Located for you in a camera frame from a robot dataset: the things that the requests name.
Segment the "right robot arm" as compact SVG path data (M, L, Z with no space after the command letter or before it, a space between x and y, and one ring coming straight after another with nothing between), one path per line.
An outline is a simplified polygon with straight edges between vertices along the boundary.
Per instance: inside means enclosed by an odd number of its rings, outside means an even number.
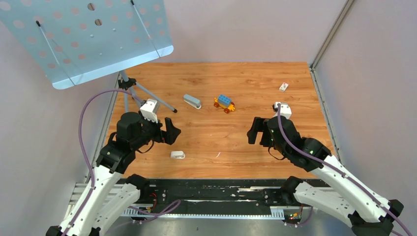
M293 122L284 116L255 117L247 132L249 144L262 133L260 145L273 148L293 165L319 177L338 194L326 193L306 181L290 176L278 197L287 205L295 203L315 207L343 222L357 236L388 236L404 206L388 200L353 176L314 138L302 137Z

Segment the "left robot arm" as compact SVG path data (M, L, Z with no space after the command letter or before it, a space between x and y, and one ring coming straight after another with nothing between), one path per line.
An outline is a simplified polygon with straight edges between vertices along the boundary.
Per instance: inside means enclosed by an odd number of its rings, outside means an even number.
M129 176L121 190L108 202L106 198L136 158L140 148L148 144L172 145L181 130L165 118L166 130L160 121L146 120L140 112L127 112L113 132L92 168L89 186L75 207L58 226L51 226L48 236L103 236L119 216L134 202L150 199L150 181L140 175Z

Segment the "small white stapler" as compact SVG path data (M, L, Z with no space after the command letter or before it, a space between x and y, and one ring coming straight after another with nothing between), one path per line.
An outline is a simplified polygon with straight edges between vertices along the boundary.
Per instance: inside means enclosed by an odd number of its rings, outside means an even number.
M183 151L172 151L170 153L170 158L171 159L184 159L185 153Z

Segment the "white staple box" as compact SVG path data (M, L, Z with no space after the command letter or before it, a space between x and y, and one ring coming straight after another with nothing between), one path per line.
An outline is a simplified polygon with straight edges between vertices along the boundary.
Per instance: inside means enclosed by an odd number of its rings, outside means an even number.
M289 85L287 83L282 83L282 85L279 87L279 90L285 92L288 86Z

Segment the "grey white stapler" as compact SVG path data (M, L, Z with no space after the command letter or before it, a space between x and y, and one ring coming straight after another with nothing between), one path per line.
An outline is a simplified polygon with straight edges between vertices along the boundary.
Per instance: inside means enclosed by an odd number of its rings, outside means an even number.
M192 107L194 107L196 109L201 109L201 107L202 107L201 101L198 98L196 98L194 96L191 96L189 94L185 94L183 96L183 100L187 104L189 104L190 106L192 106Z

